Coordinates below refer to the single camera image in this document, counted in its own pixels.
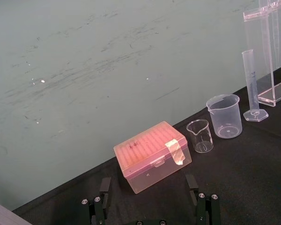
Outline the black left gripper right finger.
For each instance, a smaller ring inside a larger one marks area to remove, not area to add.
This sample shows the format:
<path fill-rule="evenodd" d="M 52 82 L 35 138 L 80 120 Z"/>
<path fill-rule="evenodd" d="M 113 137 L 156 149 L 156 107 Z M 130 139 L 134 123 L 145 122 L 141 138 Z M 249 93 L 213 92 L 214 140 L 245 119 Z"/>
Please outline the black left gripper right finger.
<path fill-rule="evenodd" d="M 218 194 L 207 195 L 199 191 L 198 183 L 192 174 L 186 174 L 186 189 L 195 216 L 196 225 L 220 225 L 220 198 Z"/>

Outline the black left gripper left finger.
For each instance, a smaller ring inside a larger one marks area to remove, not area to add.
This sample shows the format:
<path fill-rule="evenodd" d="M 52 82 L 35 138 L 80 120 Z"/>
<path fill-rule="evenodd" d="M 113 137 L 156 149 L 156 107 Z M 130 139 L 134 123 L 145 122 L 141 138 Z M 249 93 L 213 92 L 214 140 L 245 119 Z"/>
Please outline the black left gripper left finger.
<path fill-rule="evenodd" d="M 103 178 L 99 194 L 82 199 L 81 204 L 88 214 L 88 225 L 105 225 L 111 204 L 111 177 Z"/>

